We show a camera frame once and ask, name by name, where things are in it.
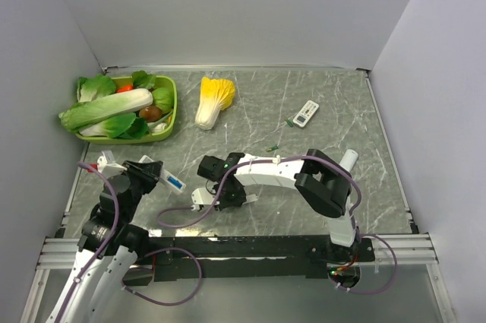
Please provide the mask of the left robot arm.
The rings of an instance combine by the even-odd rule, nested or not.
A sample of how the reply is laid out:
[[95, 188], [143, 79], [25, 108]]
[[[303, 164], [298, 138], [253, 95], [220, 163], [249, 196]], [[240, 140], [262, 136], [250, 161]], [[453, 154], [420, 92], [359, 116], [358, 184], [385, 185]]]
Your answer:
[[104, 187], [82, 227], [71, 273], [47, 322], [96, 322], [129, 267], [150, 254], [148, 231], [131, 221], [142, 197], [159, 182], [163, 162], [125, 161], [107, 176], [101, 166], [78, 166], [100, 177]]

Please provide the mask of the grey white remote control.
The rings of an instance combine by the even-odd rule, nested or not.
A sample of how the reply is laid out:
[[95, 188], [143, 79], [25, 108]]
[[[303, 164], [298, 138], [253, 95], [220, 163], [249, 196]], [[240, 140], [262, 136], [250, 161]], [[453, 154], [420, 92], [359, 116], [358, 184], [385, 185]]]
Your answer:
[[176, 195], [180, 195], [185, 190], [186, 184], [170, 173], [164, 167], [163, 161], [155, 161], [143, 155], [138, 163], [142, 172], [148, 177], [147, 181], [143, 181], [144, 194], [152, 192], [158, 184], [164, 185]]

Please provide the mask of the blue AAA battery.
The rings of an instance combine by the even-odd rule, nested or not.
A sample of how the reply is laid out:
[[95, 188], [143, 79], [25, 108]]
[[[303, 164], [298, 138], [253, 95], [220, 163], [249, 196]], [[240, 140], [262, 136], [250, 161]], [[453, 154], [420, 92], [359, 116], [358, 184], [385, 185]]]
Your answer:
[[173, 185], [176, 189], [182, 189], [183, 188], [183, 184], [177, 179], [177, 178], [174, 178], [172, 176], [169, 176], [167, 181]]

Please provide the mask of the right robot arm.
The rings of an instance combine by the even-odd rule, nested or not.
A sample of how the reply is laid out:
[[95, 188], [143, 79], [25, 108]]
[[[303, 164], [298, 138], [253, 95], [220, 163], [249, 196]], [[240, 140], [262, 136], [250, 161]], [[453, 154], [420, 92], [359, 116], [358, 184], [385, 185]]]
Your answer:
[[296, 190], [311, 209], [323, 216], [330, 232], [333, 255], [348, 261], [358, 252], [357, 225], [352, 216], [351, 190], [358, 190], [351, 171], [358, 153], [348, 149], [337, 163], [323, 152], [310, 149], [299, 157], [257, 157], [230, 153], [226, 159], [205, 156], [197, 174], [212, 182], [212, 188], [195, 189], [194, 207], [216, 210], [240, 207], [255, 201], [245, 188], [253, 185]]

